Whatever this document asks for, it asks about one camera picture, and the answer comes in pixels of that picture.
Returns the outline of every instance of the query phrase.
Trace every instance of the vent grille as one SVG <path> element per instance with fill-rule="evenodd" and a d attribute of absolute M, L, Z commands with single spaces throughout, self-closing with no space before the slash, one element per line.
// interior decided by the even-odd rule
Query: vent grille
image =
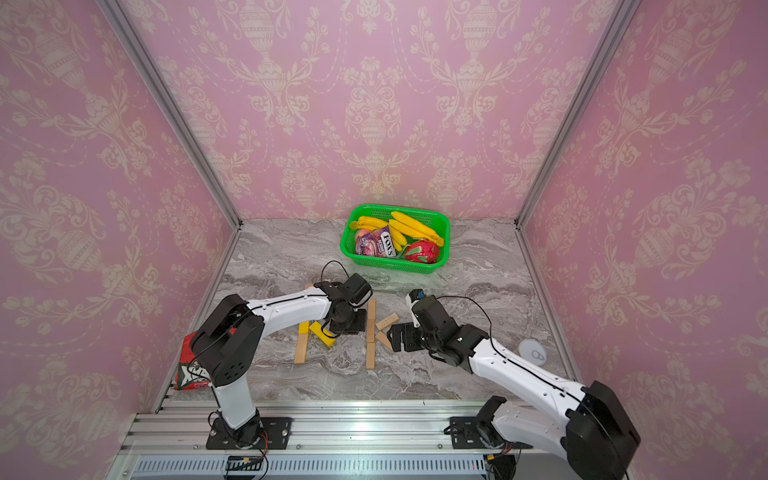
<path fill-rule="evenodd" d="M 223 474 L 224 455 L 142 455 L 133 478 Z M 242 465 L 230 462 L 230 468 Z M 457 455 L 275 455 L 270 475 L 484 475 L 480 454 Z"/>

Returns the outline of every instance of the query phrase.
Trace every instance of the purple package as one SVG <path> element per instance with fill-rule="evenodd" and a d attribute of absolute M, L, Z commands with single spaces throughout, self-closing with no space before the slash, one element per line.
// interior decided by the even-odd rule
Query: purple package
<path fill-rule="evenodd" d="M 363 235 L 355 244 L 355 253 L 368 257 L 397 257 L 389 226 Z"/>

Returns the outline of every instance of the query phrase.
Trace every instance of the yellow banana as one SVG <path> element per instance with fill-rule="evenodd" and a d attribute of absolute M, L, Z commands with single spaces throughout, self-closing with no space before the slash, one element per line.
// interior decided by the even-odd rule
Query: yellow banana
<path fill-rule="evenodd" d="M 409 227 L 408 225 L 405 225 L 404 223 L 400 223 L 399 221 L 392 219 L 389 221 L 389 227 L 394 228 L 395 230 L 399 231 L 400 233 L 403 233 L 405 235 L 408 235 L 409 237 L 416 239 L 416 240 L 423 240 L 427 238 L 423 233 L 419 232 L 418 230 Z"/>
<path fill-rule="evenodd" d="M 400 245 L 406 245 L 408 241 L 406 238 L 400 233 L 399 230 L 392 227 L 392 225 L 389 226 L 389 233 L 392 235 L 392 240 L 394 240 L 396 243 L 399 243 Z"/>
<path fill-rule="evenodd" d="M 371 230 L 373 232 L 374 230 L 378 230 L 381 227 L 377 227 L 376 225 L 372 225 L 370 223 L 361 223 L 361 222 L 352 221 L 352 222 L 349 222 L 349 228 L 351 228 L 352 230 L 360 230 L 360 229 Z"/>
<path fill-rule="evenodd" d="M 438 247 L 442 247 L 443 245 L 445 245 L 445 240 L 443 240 L 437 234 L 437 232 L 435 232 L 432 228 L 427 227 L 425 224 L 419 222 L 417 219 L 411 218 L 408 215 L 405 215 L 397 211 L 393 211 L 391 215 L 392 215 L 392 218 L 394 218 L 395 220 L 411 227 L 412 229 L 420 232 L 423 237 L 427 237 L 428 239 L 437 243 Z"/>
<path fill-rule="evenodd" d="M 374 217 L 360 217 L 357 219 L 358 223 L 364 223 L 365 225 L 375 225 L 376 229 L 384 228 L 386 227 L 386 221 L 381 220 L 380 218 L 374 218 Z"/>

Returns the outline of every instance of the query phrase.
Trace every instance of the fox's candy package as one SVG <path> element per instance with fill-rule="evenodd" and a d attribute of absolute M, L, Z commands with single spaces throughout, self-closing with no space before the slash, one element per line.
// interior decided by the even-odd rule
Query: fox's candy package
<path fill-rule="evenodd" d="M 195 390 L 206 389 L 210 386 L 208 372 L 195 362 L 190 367 L 190 362 L 194 360 L 194 353 L 190 348 L 190 341 L 194 333 L 184 337 L 184 343 L 181 345 L 181 355 L 179 355 L 179 368 L 176 370 L 176 390 Z"/>
<path fill-rule="evenodd" d="M 389 226 L 364 233 L 359 237 L 356 235 L 355 253 L 358 255 L 367 255 L 368 257 L 397 257 L 395 245 L 392 243 L 392 234 L 389 232 Z"/>

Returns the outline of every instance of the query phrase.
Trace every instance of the pink wallpaper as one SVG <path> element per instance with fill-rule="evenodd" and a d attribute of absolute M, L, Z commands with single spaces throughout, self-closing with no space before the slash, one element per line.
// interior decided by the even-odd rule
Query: pink wallpaper
<path fill-rule="evenodd" d="M 0 476 L 101 480 L 232 232 L 94 2 L 0 47 Z"/>
<path fill-rule="evenodd" d="M 513 217 L 615 0 L 123 0 L 242 217 Z"/>
<path fill-rule="evenodd" d="M 642 2 L 527 231 L 640 480 L 768 478 L 767 16 Z"/>

